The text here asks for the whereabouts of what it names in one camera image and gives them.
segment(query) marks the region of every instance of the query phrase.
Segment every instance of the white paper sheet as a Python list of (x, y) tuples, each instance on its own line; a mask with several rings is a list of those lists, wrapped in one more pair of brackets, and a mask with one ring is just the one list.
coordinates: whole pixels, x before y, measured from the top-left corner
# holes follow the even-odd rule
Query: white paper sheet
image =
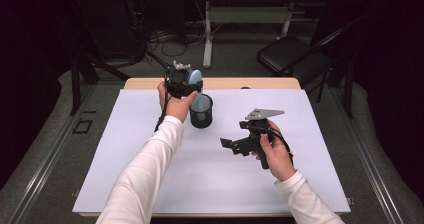
[[(289, 214), (275, 178), (252, 156), (234, 155), (220, 138), (248, 136), (239, 122), (254, 108), (283, 110), (271, 117), (294, 153), (295, 167), (337, 213), (350, 212), (309, 100), (303, 90), (204, 90), (213, 122), (185, 122), (184, 142), (165, 175), (155, 214)], [(160, 115), (156, 90), (121, 90), (73, 212), (100, 213), (127, 163), (152, 135)]]

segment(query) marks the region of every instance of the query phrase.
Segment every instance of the dark background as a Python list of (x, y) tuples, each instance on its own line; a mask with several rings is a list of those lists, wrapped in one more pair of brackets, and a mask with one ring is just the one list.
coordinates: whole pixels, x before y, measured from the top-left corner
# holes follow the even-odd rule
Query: dark background
[[(183, 35), (193, 18), (185, 2), (146, 3), (149, 18)], [(368, 92), (378, 140), (407, 185), (424, 200), (424, 8), (421, 0), (328, 3), (314, 40), (360, 14), (355, 81)], [(73, 47), (101, 58), (140, 55), (127, 3), (57, 2), (64, 30), (47, 0), (0, 0), (2, 120), (0, 186), (25, 155), (60, 95), (58, 77), (70, 69)]]

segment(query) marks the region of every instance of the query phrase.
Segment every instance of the tripod leg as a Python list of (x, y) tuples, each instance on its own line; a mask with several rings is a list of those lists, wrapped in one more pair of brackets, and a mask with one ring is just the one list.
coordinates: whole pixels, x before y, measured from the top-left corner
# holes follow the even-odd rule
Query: tripod leg
[(321, 84), (320, 84), (320, 87), (319, 87), (317, 103), (321, 102), (322, 91), (324, 90), (325, 81), (327, 80), (327, 72), (328, 72), (328, 70), (326, 70), (324, 72), (324, 74), (322, 74), (322, 80), (321, 80)]
[(347, 63), (345, 91), (343, 95), (343, 104), (345, 111), (350, 119), (353, 119), (352, 114), (352, 89), (353, 89), (353, 61), (349, 60)]
[(78, 67), (80, 68), (80, 73), (87, 84), (97, 84), (99, 81), (99, 76), (97, 75), (94, 67), (91, 65), (91, 62), (84, 58), (83, 56), (78, 56)]
[(84, 57), (86, 57), (90, 62), (94, 63), (96, 66), (106, 70), (107, 72), (115, 75), (116, 77), (119, 77), (123, 81), (126, 81), (130, 78), (127, 74), (124, 74), (117, 69), (109, 66), (107, 63), (103, 62), (97, 57), (92, 56), (91, 54), (84, 54)]
[(79, 78), (79, 68), (77, 57), (74, 57), (74, 60), (71, 65), (71, 75), (72, 75), (72, 110), (70, 115), (74, 115), (81, 105), (81, 86)]

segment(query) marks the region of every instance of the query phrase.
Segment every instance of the person's left hand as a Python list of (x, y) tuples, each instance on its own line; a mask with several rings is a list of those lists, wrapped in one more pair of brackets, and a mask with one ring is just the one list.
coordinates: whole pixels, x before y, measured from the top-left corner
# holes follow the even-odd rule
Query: person's left hand
[[(280, 128), (271, 120), (268, 120), (269, 126), (281, 133)], [(269, 165), (271, 174), (280, 181), (285, 181), (296, 173), (289, 153), (282, 140), (275, 137), (272, 143), (269, 143), (268, 134), (263, 134), (260, 139), (260, 144), (266, 155), (266, 161)], [(258, 152), (252, 152), (256, 159), (260, 160)]]
[(164, 81), (159, 83), (158, 91), (159, 91), (160, 106), (162, 110), (165, 105), (165, 98), (169, 99), (165, 114), (169, 116), (174, 116), (184, 123), (188, 114), (188, 108), (190, 107), (191, 103), (196, 99), (198, 92), (194, 91), (189, 96), (182, 99), (172, 97), (170, 94), (168, 94), (168, 96), (165, 97), (165, 82)]

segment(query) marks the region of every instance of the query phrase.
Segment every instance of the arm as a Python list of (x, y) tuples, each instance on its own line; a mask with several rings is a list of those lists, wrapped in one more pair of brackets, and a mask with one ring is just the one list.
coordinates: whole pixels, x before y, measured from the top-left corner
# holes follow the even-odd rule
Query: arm
[(299, 171), (286, 181), (277, 181), (275, 186), (287, 200), (297, 223), (343, 223), (311, 189)]
[(197, 96), (185, 99), (165, 96), (164, 82), (158, 86), (165, 118), (153, 137), (131, 160), (115, 182), (97, 223), (149, 223), (159, 187), (175, 153), (181, 146), (188, 108)]
[[(271, 128), (280, 132), (272, 121), (269, 121), (269, 124)], [(296, 171), (280, 139), (275, 138), (270, 145), (268, 135), (264, 134), (260, 144), (266, 154), (272, 175), (278, 179), (275, 186), (287, 200), (297, 223), (343, 223), (311, 189), (306, 178)]]

